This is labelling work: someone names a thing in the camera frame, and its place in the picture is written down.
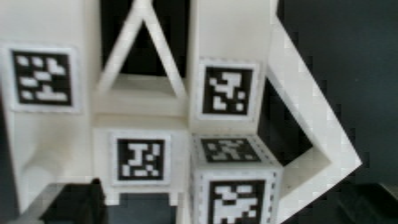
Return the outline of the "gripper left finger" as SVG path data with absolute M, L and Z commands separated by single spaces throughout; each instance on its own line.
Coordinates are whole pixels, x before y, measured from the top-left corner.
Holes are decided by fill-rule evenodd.
M 100 179 L 90 183 L 51 184 L 17 224 L 109 224 Z

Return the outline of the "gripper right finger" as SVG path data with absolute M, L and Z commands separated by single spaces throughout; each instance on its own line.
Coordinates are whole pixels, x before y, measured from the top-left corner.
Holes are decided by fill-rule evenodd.
M 354 224 L 398 224 L 398 198 L 383 184 L 345 186 L 338 205 Z

